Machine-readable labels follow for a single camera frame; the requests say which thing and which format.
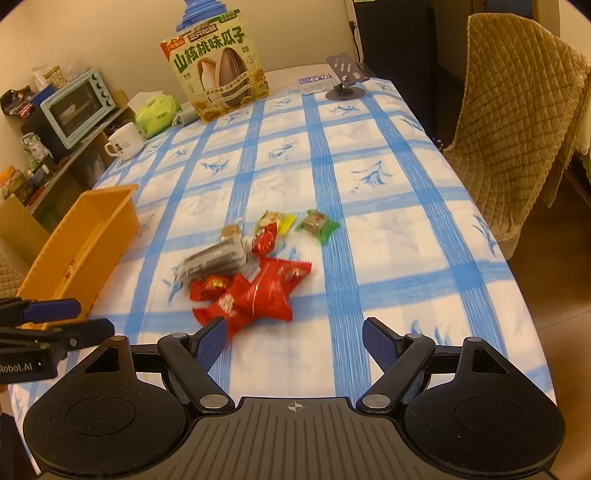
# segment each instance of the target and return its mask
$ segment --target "wooden floor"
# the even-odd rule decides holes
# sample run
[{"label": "wooden floor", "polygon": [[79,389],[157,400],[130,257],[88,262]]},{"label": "wooden floor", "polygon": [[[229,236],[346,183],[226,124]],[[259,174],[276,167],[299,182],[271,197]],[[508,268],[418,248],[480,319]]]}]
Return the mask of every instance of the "wooden floor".
[{"label": "wooden floor", "polygon": [[534,206],[509,265],[566,420],[553,473],[591,479],[591,209],[566,179],[551,209]]}]

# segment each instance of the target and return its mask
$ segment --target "ribbed gray plate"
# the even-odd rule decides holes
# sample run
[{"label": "ribbed gray plate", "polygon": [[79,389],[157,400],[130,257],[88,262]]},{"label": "ribbed gray plate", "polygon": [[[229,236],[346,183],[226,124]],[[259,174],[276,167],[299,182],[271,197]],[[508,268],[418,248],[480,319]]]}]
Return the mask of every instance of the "ribbed gray plate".
[{"label": "ribbed gray plate", "polygon": [[[197,422],[189,438],[133,480],[457,478],[425,463],[391,421],[355,413],[344,398],[245,398],[230,415]],[[532,480],[549,480],[538,473]],[[41,480],[58,480],[45,474]]]}]

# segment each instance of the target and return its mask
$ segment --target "blue plastic jug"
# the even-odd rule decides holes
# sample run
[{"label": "blue plastic jug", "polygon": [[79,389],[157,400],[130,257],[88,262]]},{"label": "blue plastic jug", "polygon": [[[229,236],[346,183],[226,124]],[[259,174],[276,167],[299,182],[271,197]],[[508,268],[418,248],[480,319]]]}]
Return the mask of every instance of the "blue plastic jug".
[{"label": "blue plastic jug", "polygon": [[181,23],[177,25],[177,32],[201,20],[206,20],[228,11],[226,4],[217,0],[185,0],[185,3],[187,4],[187,8],[185,9]]}]

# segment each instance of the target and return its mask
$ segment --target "green candy wrapper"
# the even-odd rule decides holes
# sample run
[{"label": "green candy wrapper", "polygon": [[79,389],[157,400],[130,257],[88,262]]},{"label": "green candy wrapper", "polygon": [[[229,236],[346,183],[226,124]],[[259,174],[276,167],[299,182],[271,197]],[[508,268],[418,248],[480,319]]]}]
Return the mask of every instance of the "green candy wrapper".
[{"label": "green candy wrapper", "polygon": [[302,220],[296,230],[304,229],[310,232],[324,245],[338,227],[340,227],[339,222],[335,222],[324,213],[312,209],[308,210],[308,216]]}]

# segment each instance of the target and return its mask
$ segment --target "quilted chair cover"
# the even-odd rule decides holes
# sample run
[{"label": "quilted chair cover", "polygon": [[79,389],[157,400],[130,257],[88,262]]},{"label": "quilted chair cover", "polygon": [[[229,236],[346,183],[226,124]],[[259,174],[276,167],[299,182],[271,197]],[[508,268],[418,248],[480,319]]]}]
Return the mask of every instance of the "quilted chair cover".
[{"label": "quilted chair cover", "polygon": [[21,283],[21,274],[0,255],[0,298],[16,296]]},{"label": "quilted chair cover", "polygon": [[589,101],[590,72],[589,59],[533,20],[468,19],[466,89],[444,155],[506,258],[540,192],[548,207],[554,202]]}]

